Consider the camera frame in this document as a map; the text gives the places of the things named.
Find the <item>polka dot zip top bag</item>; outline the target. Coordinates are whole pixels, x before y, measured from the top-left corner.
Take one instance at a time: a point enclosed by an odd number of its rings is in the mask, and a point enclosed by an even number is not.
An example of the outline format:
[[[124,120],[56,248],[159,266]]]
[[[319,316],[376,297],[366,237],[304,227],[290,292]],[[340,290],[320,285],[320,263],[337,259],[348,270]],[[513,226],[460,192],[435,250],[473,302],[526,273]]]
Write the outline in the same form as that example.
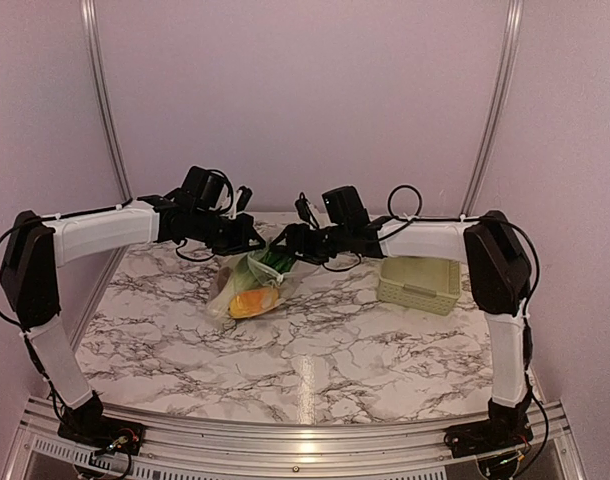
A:
[[[318,270],[316,265],[296,260],[290,272],[280,274],[260,263],[260,257],[267,250],[270,249],[237,255],[221,264],[212,281],[206,304],[206,311],[212,318],[224,323],[243,320],[229,315],[230,301],[238,293],[261,287],[273,287],[279,291],[278,304],[272,309],[275,310],[295,293],[305,278]]]

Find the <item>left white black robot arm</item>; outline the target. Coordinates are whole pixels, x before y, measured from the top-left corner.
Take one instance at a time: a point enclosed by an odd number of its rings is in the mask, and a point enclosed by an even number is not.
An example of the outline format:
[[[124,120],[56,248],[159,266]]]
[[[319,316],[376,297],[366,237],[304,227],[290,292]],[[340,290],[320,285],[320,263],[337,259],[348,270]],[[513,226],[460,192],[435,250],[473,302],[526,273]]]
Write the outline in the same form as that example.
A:
[[[2,236],[7,245],[0,285],[66,430],[91,445],[104,444],[112,432],[61,320],[60,269],[132,245],[192,240],[216,256],[259,249],[265,242],[245,211],[251,197],[249,187],[234,187],[222,171],[193,166],[182,184],[165,195],[67,214],[39,216],[27,210],[17,215]]]

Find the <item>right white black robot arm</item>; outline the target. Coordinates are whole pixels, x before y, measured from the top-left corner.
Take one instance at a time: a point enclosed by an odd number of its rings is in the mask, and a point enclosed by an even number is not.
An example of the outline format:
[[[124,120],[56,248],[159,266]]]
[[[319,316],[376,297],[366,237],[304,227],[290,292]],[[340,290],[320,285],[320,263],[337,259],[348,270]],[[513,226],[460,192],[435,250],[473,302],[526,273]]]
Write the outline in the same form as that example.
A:
[[[527,410],[533,399],[528,377],[532,341],[526,317],[535,286],[522,231],[498,210],[454,219],[394,213],[373,219],[353,186],[333,189],[322,198],[329,225],[313,224],[305,201],[298,200],[299,222],[286,226],[271,241],[271,249],[312,265],[344,253],[466,265],[473,300],[488,325],[492,393],[487,418],[448,428],[445,444],[454,456],[464,456],[531,439]]]

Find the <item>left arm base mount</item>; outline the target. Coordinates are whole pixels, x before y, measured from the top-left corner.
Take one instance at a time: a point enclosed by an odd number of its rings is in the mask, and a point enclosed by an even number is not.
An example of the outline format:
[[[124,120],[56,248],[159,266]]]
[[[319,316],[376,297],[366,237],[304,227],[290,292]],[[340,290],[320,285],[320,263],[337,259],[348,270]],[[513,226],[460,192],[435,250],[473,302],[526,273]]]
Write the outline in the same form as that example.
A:
[[[145,426],[141,423],[109,417],[102,417],[98,424],[85,432],[63,423],[58,428],[59,437],[94,447],[96,455],[116,452],[137,455],[144,433]]]

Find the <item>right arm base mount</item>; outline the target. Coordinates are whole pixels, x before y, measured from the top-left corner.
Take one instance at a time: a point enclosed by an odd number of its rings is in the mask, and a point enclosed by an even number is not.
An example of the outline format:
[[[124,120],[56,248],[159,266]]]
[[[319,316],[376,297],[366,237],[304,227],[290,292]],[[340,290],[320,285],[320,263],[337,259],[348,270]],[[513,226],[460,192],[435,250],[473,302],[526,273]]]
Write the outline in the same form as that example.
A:
[[[527,445],[533,438],[530,424],[510,431],[501,424],[484,420],[448,427],[443,441],[454,458],[462,458]]]

